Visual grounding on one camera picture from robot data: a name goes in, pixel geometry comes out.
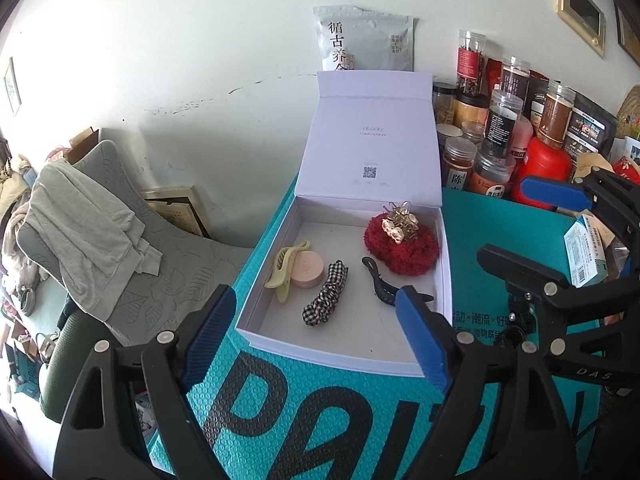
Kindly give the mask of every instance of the gold picture frame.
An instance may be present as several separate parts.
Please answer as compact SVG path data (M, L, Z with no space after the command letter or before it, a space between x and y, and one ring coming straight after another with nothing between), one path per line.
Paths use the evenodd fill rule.
M556 0L556 13L600 57L604 57L605 17L593 0Z
M616 25L618 26L618 43L622 49L640 66L640 40L634 34L626 16L616 5Z

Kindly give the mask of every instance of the blue gripper pad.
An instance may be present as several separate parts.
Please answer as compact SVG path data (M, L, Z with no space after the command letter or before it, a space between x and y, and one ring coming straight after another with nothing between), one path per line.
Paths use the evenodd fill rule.
M215 305L191 341L184 357L184 372L179 381L183 392L188 392L194 384L204 380L236 314L236 293L230 286L225 287L221 296L214 293L202 307L203 310L210 307L211 301L214 301Z
M520 183L520 190L530 200L537 200L571 211L591 209L591 200L576 184L567 184L548 178L526 176Z
M427 309L427 306L424 303L415 304L404 288L398 290L396 316L415 359L426 379L446 394L451 386L451 376L447 370L447 353L429 329L420 308Z

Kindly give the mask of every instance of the table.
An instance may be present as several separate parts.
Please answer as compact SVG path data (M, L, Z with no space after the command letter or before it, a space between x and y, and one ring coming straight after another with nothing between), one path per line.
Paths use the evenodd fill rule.
M284 213L292 184L270 225L234 283L244 303ZM567 271L562 235L571 219L491 197L444 190L443 214L451 261L456 318L479 338L500 328L507 315L504 284L475 262L476 249L495 243L542 264ZM466 314L469 313L467 325ZM474 314L479 314L477 326ZM488 324L482 316L488 316ZM250 348L231 328L207 377L188 395L196 419L231 478L399 478L430 428L433 405L442 394L423 378L382 376L327 368ZM569 419L579 392L584 398L578 426L597 415L600 387L558 380ZM495 385L485 388L484 417L468 446L460 472L478 463L493 413ZM592 435L578 446L584 466ZM309 450L322 445L322 453ZM150 456L171 471L157 436Z

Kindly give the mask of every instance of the gray towel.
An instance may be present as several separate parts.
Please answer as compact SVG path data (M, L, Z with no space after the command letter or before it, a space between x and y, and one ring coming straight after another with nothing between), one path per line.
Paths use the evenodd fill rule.
M25 222L60 261L78 306L105 321L134 272L158 275L162 253L120 199L66 160L47 164L31 192Z

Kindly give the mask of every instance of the plastic jar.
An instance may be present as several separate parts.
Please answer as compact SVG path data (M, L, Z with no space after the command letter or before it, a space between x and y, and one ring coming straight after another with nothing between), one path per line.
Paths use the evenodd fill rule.
M449 137L444 146L442 161L442 187L465 189L467 177L474 166L478 147L462 137Z
M449 137L462 136L460 128L457 128L452 124L436 124L436 131L438 133L438 150L440 152L440 156L444 153L444 145Z
M525 116L518 117L515 126L513 127L513 133L511 134L511 148L509 150L510 155L516 159L516 162L521 158L524 158L527 153L527 146L533 137L533 125Z
M468 96L458 92L453 108L453 125L460 127L465 121L484 124L488 110L489 98L486 95Z
M538 138L550 148L561 150L566 128L574 109L575 91L556 81L549 81L542 110Z
M504 90L494 90L484 126L482 150L487 155L507 158L511 148L511 134L522 113L522 99Z
M534 137L527 148L524 165L520 169L516 183L513 186L511 199L514 202L539 207L540 209L552 209L553 206L549 204L526 198L520 191L520 183L528 175L543 176L564 182L569 178L572 166L571 156L565 150L550 148L537 137Z
M486 36L470 30L460 30L458 44L458 90L467 95L478 95L482 84Z
M460 126L462 138L470 140L474 144L480 144L484 137L484 123L478 121L465 121Z
M529 61L514 56L504 56L500 72L500 90L517 95L524 101L527 97L530 75L531 64Z
M501 198L515 165L516 161L512 156L504 160L478 152L466 189L481 195Z
M456 100L456 85L450 83L433 83L431 103L436 124L453 123L453 105Z

